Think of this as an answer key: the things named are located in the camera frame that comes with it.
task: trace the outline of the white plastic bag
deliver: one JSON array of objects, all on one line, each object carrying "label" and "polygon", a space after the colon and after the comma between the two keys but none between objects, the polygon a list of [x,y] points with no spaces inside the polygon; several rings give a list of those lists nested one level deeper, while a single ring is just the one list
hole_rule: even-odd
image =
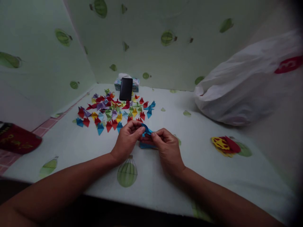
[{"label": "white plastic bag", "polygon": [[300,81],[302,42],[299,31],[291,31],[236,53],[196,86],[198,108],[213,120],[235,126],[270,114]]}]

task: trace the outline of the left hand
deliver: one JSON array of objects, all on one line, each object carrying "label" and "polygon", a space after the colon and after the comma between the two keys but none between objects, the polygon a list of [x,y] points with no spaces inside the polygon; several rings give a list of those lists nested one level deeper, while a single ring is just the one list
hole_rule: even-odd
[{"label": "left hand", "polygon": [[120,129],[117,142],[111,151],[111,155],[119,165],[128,158],[133,151],[137,140],[142,139],[144,131],[145,127],[141,127],[141,122],[134,120],[128,122]]}]

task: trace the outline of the right hand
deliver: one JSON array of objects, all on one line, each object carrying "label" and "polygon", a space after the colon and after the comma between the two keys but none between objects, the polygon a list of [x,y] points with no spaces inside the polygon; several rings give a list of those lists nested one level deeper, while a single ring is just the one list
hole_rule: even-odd
[{"label": "right hand", "polygon": [[180,175],[185,169],[181,158],[178,138],[172,135],[167,129],[162,128],[151,134],[152,142],[158,147],[161,165],[171,176]]}]

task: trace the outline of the smartphone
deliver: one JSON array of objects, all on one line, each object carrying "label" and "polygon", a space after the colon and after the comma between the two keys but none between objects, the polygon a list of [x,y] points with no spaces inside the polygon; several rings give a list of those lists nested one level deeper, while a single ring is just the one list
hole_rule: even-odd
[{"label": "smartphone", "polygon": [[120,90],[120,100],[131,100],[132,99],[132,90],[133,90],[133,79],[131,78],[122,78],[121,81],[121,90]]}]

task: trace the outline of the wall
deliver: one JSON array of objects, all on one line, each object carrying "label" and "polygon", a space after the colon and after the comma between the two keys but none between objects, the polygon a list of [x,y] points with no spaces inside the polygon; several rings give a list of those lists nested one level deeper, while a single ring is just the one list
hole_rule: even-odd
[{"label": "wall", "polygon": [[[57,28],[72,37],[69,46],[56,38]],[[0,30],[0,52],[20,58],[20,67],[9,68],[0,54],[0,79],[47,115],[95,83],[62,0],[1,0]],[[78,89],[71,81],[80,83]]]},{"label": "wall", "polygon": [[[281,1],[248,44],[285,33],[296,27],[294,12],[285,1]],[[281,106],[274,114],[243,130],[255,140],[292,188],[296,188],[302,172],[302,100],[303,80],[298,79],[292,93],[281,100]]]},{"label": "wall", "polygon": [[[142,86],[192,91],[198,77],[206,76],[247,42],[276,0],[65,2],[98,82],[112,84],[118,73],[128,73],[139,78]],[[101,10],[98,15],[94,2],[106,7],[107,13]],[[122,12],[122,4],[127,11]],[[226,24],[229,29],[221,33],[221,24],[228,18],[233,26]],[[167,30],[177,40],[163,46],[161,36]]]}]

